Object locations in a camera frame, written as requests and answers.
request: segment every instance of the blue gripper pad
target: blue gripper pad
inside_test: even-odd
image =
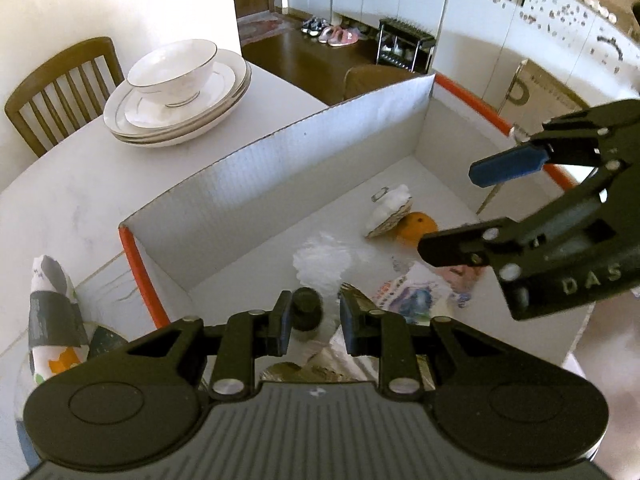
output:
[[[549,155],[544,148],[523,144],[474,162],[469,168],[469,179],[479,187],[494,186],[540,171],[548,160]]]

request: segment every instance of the small bowl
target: small bowl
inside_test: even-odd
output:
[[[218,52],[208,40],[169,43],[140,59],[127,81],[146,99],[170,108],[193,101],[213,72]]]

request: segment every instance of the orange fruit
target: orange fruit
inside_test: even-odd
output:
[[[415,211],[409,213],[396,226],[396,241],[417,247],[420,238],[427,233],[434,233],[438,230],[438,225],[425,213]]]

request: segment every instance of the white cardboard box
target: white cardboard box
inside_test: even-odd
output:
[[[469,92],[435,75],[381,89],[279,130],[211,164],[130,216],[120,227],[140,294],[156,326],[196,314],[220,324],[270,310],[300,283],[294,252],[319,232],[375,256],[345,275],[366,294],[396,277],[389,243],[360,234],[370,197],[407,184],[414,210],[441,229],[478,221],[488,190],[469,165],[512,146],[509,125]],[[481,219],[533,213],[570,186],[551,168],[507,183]],[[588,306],[528,321],[511,319],[488,269],[455,317],[557,365]],[[287,360],[300,348],[293,341]],[[273,362],[261,358],[260,371]]]

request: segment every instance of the white wall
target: white wall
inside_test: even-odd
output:
[[[125,74],[156,46],[185,38],[240,52],[234,0],[0,0],[0,190],[35,160],[4,103],[41,63],[94,36],[111,37]]]

